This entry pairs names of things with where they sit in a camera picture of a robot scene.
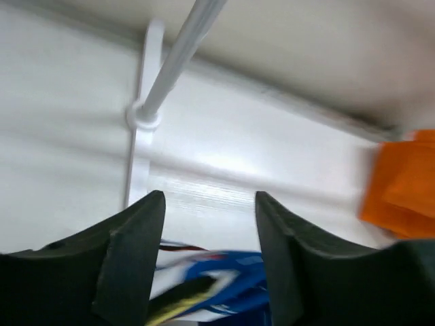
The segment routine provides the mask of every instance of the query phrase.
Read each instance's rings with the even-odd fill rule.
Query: orange paper
[[[413,143],[402,169],[388,185],[383,199],[435,219],[435,148]]]
[[[435,130],[418,130],[414,134],[414,141],[422,143],[435,143]]]
[[[398,184],[398,176],[403,170],[408,169],[406,167],[407,160],[416,145],[418,144],[412,141],[382,144],[362,205],[360,218],[391,230],[393,233],[399,234],[401,238],[433,238],[435,237],[435,219],[384,200],[387,190],[396,189],[393,186],[389,189],[389,186],[395,182]],[[402,184],[408,181],[403,178],[400,182],[400,187],[402,187]]]

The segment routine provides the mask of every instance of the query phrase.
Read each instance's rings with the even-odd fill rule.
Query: white ceiling
[[[162,18],[169,42],[193,4],[58,1],[140,31]],[[435,1],[228,0],[199,52],[382,124],[424,124],[435,105]]]

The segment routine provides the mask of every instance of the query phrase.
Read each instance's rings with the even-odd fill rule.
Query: white pole
[[[185,65],[193,57],[203,37],[226,0],[196,0],[144,104],[137,110],[139,121],[156,119],[158,108],[175,85]]]

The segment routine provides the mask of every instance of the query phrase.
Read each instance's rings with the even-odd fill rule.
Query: white panel
[[[147,188],[167,195],[163,236],[259,249],[254,194],[267,190],[343,238],[391,243],[357,219],[377,144],[292,113],[299,104],[186,71],[164,102],[152,146],[137,144],[135,154],[151,158]]]
[[[139,51],[0,2],[0,251],[122,209]]]

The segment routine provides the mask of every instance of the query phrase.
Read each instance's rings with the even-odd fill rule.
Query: white plastic bracket
[[[152,20],[145,35],[139,93],[126,114],[132,130],[132,142],[125,206],[130,206],[147,194],[146,181],[150,173],[150,158],[139,156],[138,153],[143,153],[144,148],[151,147],[154,131],[161,121],[161,110],[146,119],[138,119],[137,112],[145,103],[160,71],[163,36],[164,23],[158,19]]]

